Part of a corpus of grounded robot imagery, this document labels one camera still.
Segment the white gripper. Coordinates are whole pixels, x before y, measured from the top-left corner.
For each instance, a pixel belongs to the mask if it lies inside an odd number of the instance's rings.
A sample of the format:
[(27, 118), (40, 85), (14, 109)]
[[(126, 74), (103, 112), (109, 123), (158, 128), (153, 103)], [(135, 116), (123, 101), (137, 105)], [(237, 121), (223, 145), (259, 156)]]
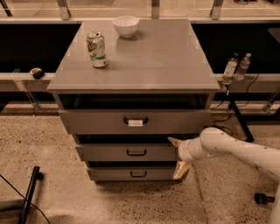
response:
[(186, 174), (191, 166), (189, 163), (205, 158), (209, 154), (209, 151), (202, 146), (198, 137), (182, 141), (169, 136), (168, 140), (174, 147), (178, 148), (178, 155), (182, 160), (176, 164), (175, 172), (173, 173), (175, 180), (181, 179)]

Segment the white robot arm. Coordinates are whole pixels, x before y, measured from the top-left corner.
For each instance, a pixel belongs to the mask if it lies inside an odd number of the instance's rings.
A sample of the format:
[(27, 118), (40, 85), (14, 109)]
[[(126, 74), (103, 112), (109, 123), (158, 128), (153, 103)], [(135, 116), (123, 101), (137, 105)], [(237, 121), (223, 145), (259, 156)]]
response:
[(279, 149), (244, 142), (216, 128), (206, 128), (194, 139), (169, 137), (168, 140), (178, 149), (179, 161), (173, 174), (174, 179), (181, 179), (197, 160), (230, 154), (280, 183)]

